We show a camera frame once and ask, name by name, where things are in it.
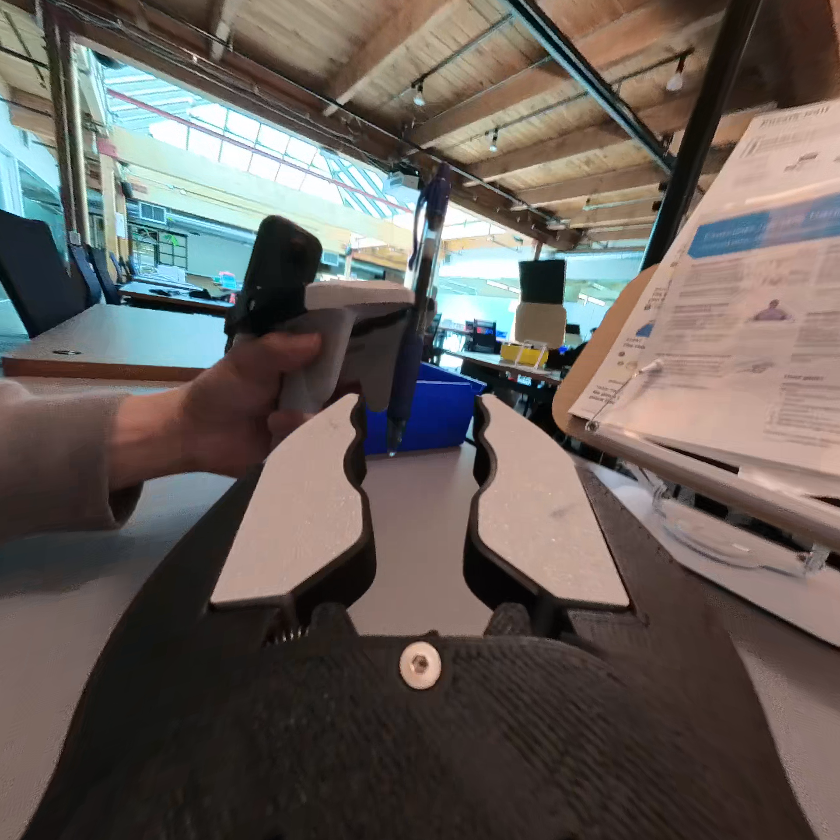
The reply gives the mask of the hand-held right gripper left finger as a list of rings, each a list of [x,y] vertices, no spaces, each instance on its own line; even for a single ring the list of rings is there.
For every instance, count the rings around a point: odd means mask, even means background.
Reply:
[[[376,572],[363,489],[366,406],[348,394],[272,451],[256,482],[210,605],[277,610],[290,631],[324,603],[350,607]]]

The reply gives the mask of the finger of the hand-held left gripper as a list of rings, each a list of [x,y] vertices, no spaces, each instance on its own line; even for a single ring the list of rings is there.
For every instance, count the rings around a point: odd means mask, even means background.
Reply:
[[[410,308],[414,293],[395,282],[314,282],[305,290],[305,312],[353,307]]]
[[[391,398],[396,358],[411,318],[409,308],[363,308],[354,321],[354,383],[366,405],[381,413]]]

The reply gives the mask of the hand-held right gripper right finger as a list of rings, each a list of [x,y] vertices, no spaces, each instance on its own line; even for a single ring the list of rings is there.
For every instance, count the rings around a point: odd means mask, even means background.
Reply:
[[[628,612],[630,594],[572,457],[494,395],[477,397],[473,434],[471,593],[491,610],[522,606],[538,634],[561,633],[570,612]]]

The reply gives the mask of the blue pen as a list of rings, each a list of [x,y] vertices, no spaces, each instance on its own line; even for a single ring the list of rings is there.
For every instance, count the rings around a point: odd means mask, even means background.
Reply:
[[[407,267],[412,274],[414,304],[408,314],[386,409],[386,453],[393,457],[403,443],[411,417],[419,368],[424,352],[429,302],[451,193],[452,169],[441,163],[419,193],[413,221],[413,252]]]

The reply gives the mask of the blue storage bin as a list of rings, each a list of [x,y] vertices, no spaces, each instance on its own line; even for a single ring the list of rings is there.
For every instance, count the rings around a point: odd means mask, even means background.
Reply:
[[[375,408],[386,408],[391,385],[383,373],[372,373],[364,374],[361,386],[367,406],[364,452],[368,456],[386,455],[386,414]],[[421,363],[411,416],[398,454],[461,446],[474,416],[475,400],[485,389],[482,381]]]

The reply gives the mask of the dark wooden desk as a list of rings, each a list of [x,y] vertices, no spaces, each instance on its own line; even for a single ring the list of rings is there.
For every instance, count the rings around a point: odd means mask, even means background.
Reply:
[[[121,303],[133,308],[223,318],[234,307],[230,297],[213,298],[205,290],[156,286],[131,281],[118,288]]]

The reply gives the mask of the grey desk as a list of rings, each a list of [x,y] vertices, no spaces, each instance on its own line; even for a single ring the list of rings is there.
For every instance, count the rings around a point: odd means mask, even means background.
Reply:
[[[377,574],[351,609],[357,629],[477,635],[488,610],[463,580],[470,446],[374,458]],[[1,837],[19,838],[49,782],[103,645],[181,536],[230,486],[157,479],[119,530],[52,532],[2,545]],[[838,838],[838,650],[699,579],[748,670],[791,787],[819,838]]]

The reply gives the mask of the person's left hand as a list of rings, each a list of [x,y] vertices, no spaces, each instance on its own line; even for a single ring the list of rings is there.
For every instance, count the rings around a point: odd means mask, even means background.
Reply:
[[[269,333],[235,345],[194,381],[126,397],[108,443],[110,490],[189,473],[238,478],[312,415],[278,407],[289,374],[319,356],[316,333]]]

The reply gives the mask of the wooden document stand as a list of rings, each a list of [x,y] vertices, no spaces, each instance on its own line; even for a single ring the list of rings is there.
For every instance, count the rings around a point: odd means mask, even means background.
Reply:
[[[575,406],[597,387],[595,381],[606,372],[608,358],[616,354],[614,347],[622,343],[621,335],[637,306],[643,307],[654,295],[655,272],[656,267],[644,270],[605,313],[602,325],[554,397],[553,418],[581,441],[629,462],[637,480],[622,484],[619,479],[608,479],[608,488],[618,500],[629,503],[635,518],[662,540],[686,570],[838,649],[838,572],[823,566],[830,552],[838,552],[838,506],[781,483],[768,486],[732,474],[623,427],[608,426],[593,433],[586,425],[596,410],[606,405]],[[798,534],[808,550],[783,549],[667,499],[660,470],[669,480],[686,481],[720,503]]]

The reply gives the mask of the cream rounded board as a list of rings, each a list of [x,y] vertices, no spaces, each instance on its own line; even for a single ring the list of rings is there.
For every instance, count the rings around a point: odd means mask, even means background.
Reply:
[[[513,319],[511,340],[558,350],[564,344],[566,316],[561,303],[521,301]]]

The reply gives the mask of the black office chair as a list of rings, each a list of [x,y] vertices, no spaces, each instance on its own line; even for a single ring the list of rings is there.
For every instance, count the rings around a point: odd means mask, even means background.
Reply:
[[[67,272],[46,223],[1,212],[1,281],[34,339],[84,312],[86,292]]]
[[[70,263],[84,286],[86,308],[99,303],[121,306],[123,301],[109,272],[109,253],[104,248],[69,244]]]

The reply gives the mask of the black panel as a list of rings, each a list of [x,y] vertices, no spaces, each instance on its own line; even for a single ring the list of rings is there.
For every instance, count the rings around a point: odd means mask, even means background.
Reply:
[[[520,302],[561,306],[564,303],[566,261],[526,260],[518,263]]]

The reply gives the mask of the printed sheet blue banner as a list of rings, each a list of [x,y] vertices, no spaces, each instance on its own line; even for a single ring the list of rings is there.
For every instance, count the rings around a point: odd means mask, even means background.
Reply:
[[[838,476],[839,196],[803,188],[701,224],[613,422]]]

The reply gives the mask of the black pole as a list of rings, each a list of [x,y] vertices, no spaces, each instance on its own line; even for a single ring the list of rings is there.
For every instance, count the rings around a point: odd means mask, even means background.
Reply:
[[[655,266],[666,257],[689,210],[761,6],[761,1],[730,1],[728,4],[640,271]]]

